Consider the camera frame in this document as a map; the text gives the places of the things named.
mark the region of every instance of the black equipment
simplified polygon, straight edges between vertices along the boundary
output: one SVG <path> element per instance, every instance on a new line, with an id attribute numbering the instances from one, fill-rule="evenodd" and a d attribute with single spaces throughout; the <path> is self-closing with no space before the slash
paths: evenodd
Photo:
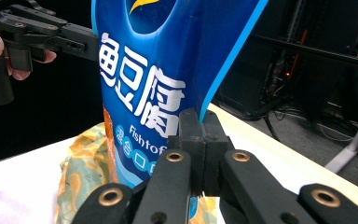
<path id="1" fill-rule="evenodd" d="M 0 36 L 13 69 L 33 71 L 32 59 L 45 61 L 44 49 L 62 50 L 78 57 L 98 60 L 98 38 L 91 29 L 55 17 L 36 1 L 19 4 L 0 1 Z M 14 99 L 6 69 L 5 55 L 0 56 L 0 105 Z"/>
<path id="2" fill-rule="evenodd" d="M 179 136 L 170 136 L 153 175 L 134 189 L 107 184 L 79 208 L 74 224 L 188 222 L 191 196 L 220 197 L 230 223 L 358 223 L 358 206 L 320 184 L 296 197 L 252 153 L 235 150 L 214 112 L 199 125 L 194 109 L 179 116 Z"/>

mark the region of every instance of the black cable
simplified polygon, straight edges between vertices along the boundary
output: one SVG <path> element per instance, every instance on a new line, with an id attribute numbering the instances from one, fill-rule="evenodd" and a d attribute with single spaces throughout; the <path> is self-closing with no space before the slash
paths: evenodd
<path id="1" fill-rule="evenodd" d="M 268 127 L 269 131 L 270 131 L 271 134 L 272 134 L 272 137 L 273 137 L 275 140 L 277 140 L 278 142 L 281 142 L 281 140 L 279 140 L 278 135 L 275 133 L 275 130 L 274 130 L 274 128 L 273 128 L 272 125 L 271 125 L 271 122 L 269 122 L 269 116 L 268 116 L 268 115 L 263 116 L 263 120 L 266 122 L 267 127 Z"/>
<path id="2" fill-rule="evenodd" d="M 274 110 L 274 115 L 275 115 L 275 118 L 278 120 L 278 121 L 282 121 L 284 119 L 284 117 L 286 116 L 286 108 L 283 109 L 282 112 L 280 112 L 282 114 L 282 117 L 279 118 L 278 115 L 277 115 L 277 112 Z"/>

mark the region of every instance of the blue snack bag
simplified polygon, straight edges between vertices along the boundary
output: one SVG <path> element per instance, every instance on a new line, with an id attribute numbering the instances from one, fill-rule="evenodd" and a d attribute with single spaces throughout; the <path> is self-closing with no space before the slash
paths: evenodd
<path id="1" fill-rule="evenodd" d="M 153 174 L 179 113 L 207 106 L 267 0 L 93 0 L 112 181 Z"/>

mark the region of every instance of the dark background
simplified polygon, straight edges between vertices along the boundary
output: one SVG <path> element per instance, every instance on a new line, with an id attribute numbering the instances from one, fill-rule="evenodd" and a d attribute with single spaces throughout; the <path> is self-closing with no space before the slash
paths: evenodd
<path id="1" fill-rule="evenodd" d="M 90 1 L 38 0 L 57 17 L 86 27 Z M 58 52 L 53 63 L 34 63 L 23 81 L 11 79 L 15 100 L 0 106 L 0 160 L 76 136 L 103 121 L 97 62 Z"/>
<path id="2" fill-rule="evenodd" d="M 292 36 L 290 27 L 295 27 Z M 298 45 L 303 39 L 303 46 L 357 57 L 358 1 L 268 0 L 251 35 Z M 332 103 L 345 120 L 358 122 L 358 68 L 249 38 L 216 98 L 247 120 L 261 119 L 270 109 L 290 103 L 316 123 Z"/>

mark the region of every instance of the yellow logo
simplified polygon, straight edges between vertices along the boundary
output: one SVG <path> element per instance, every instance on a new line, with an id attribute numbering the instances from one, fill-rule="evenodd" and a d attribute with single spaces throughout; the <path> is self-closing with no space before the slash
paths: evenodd
<path id="1" fill-rule="evenodd" d="M 136 0 L 133 5 L 132 8 L 130 10 L 130 14 L 133 12 L 134 9 L 136 9 L 137 7 L 143 6 L 143 5 L 147 5 L 147 4 L 152 4 L 152 3 L 156 3 L 159 0 Z"/>

